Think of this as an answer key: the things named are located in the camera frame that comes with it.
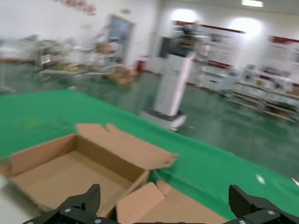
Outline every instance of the red fire extinguisher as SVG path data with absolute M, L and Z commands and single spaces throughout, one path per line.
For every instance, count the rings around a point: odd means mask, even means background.
M 137 66 L 136 66 L 136 70 L 137 72 L 141 72 L 145 69 L 146 66 L 146 60 L 145 58 L 142 58 L 140 60 L 137 61 Z

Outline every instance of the floor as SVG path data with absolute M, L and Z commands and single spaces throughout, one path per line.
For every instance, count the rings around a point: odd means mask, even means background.
M 143 73 L 131 86 L 116 86 L 109 81 L 37 79 L 29 65 L 5 64 L 6 85 L 16 93 L 65 89 L 76 86 L 117 107 L 138 114 L 153 105 L 159 78 Z M 181 109 L 188 114 L 178 134 L 200 140 L 249 161 L 299 180 L 299 129 L 292 122 L 259 114 L 224 98 L 188 86 Z

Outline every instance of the door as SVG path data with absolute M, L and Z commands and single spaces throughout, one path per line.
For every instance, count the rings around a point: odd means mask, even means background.
M 117 47 L 115 48 L 117 62 L 123 63 L 127 55 L 133 24 L 112 15 L 110 18 L 110 25 L 111 28 L 108 32 L 108 41 L 117 44 Z

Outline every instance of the open cardboard box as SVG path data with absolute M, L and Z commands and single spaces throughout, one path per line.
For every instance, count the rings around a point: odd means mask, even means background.
M 116 205 L 117 221 L 131 223 L 208 223 L 222 224 L 226 219 L 194 201 L 163 181 L 150 182 Z
M 171 166 L 176 154 L 113 125 L 77 125 L 78 134 L 20 151 L 5 166 L 9 180 L 44 210 L 67 197 L 101 186 L 98 216 L 108 217 L 116 202 L 145 184 L 149 170 Z

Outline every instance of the green table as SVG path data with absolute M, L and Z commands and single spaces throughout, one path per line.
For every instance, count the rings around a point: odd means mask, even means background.
M 121 130 L 170 152 L 177 163 L 155 171 L 162 178 L 228 219 L 228 187 L 266 197 L 282 210 L 299 216 L 299 187 L 288 178 L 202 142 L 171 133 L 140 117 L 88 95 L 49 91 L 0 97 L 0 155 L 75 132 L 76 123 L 113 123 Z

